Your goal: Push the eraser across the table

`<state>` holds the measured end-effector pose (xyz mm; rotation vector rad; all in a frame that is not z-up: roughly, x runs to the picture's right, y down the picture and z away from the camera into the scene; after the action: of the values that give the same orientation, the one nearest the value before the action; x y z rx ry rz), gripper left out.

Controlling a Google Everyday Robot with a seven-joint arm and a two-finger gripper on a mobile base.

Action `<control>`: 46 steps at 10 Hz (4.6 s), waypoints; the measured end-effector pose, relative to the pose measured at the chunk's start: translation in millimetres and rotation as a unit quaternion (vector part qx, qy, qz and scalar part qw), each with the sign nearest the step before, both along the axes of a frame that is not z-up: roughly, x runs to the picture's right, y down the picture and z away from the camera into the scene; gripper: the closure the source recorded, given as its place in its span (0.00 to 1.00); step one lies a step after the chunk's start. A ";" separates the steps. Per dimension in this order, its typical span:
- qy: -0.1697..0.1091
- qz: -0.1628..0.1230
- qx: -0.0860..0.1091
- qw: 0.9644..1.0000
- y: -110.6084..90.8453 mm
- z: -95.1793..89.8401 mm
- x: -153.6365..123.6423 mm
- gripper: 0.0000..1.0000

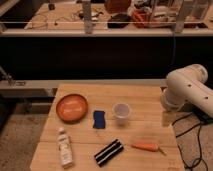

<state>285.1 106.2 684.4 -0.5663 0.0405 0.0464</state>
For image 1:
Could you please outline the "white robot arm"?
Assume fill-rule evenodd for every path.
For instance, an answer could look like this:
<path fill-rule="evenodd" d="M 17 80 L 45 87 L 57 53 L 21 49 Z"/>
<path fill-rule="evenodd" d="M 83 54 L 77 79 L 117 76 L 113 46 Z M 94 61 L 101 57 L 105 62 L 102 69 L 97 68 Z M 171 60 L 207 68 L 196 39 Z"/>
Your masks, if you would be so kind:
<path fill-rule="evenodd" d="M 178 111 L 188 101 L 213 118 L 213 89 L 205 85 L 207 79 L 207 69 L 201 64 L 169 72 L 165 80 L 166 88 L 160 97 L 163 108 Z"/>

